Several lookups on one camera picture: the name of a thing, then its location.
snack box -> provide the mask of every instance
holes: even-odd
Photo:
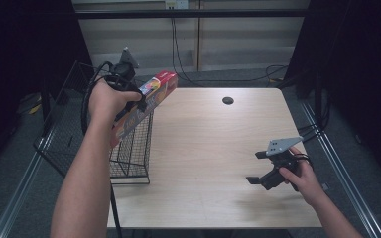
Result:
[[[147,117],[166,97],[178,87],[178,76],[174,72],[161,71],[139,89],[146,96],[145,112],[135,105],[130,112],[113,123],[110,146],[114,148],[122,141],[145,117]]]

black wire basket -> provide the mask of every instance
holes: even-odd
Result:
[[[94,72],[95,68],[90,65],[80,62],[73,65],[46,118],[43,131],[33,145],[63,177],[67,174],[83,140],[81,105]],[[153,113],[110,151],[108,160],[113,184],[150,183],[148,169],[152,121]]]

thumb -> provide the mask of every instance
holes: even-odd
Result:
[[[122,98],[126,101],[139,101],[142,97],[138,92],[125,91],[119,93],[121,93]]]
[[[293,172],[289,171],[287,168],[284,167],[279,168],[279,172],[286,180],[298,186],[298,183],[301,179],[295,174],[293,174]]]

white wall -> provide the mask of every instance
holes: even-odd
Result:
[[[116,0],[73,0],[116,1]],[[164,1],[75,4],[77,10],[164,9]],[[309,0],[204,1],[204,9],[306,9]],[[190,1],[196,8],[196,1]],[[287,64],[303,18],[176,19],[178,45],[186,71],[256,68]],[[142,69],[137,74],[172,68],[170,19],[80,20],[94,64],[118,61],[128,47]],[[197,44],[197,30],[200,41]]]

wooden table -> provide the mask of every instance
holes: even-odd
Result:
[[[223,97],[232,97],[226,105]],[[178,88],[156,108],[148,185],[114,187],[124,228],[319,227],[290,185],[266,190],[247,176],[272,139],[299,136],[278,89]],[[296,145],[305,151],[302,143]],[[109,227],[114,227],[110,213]]]

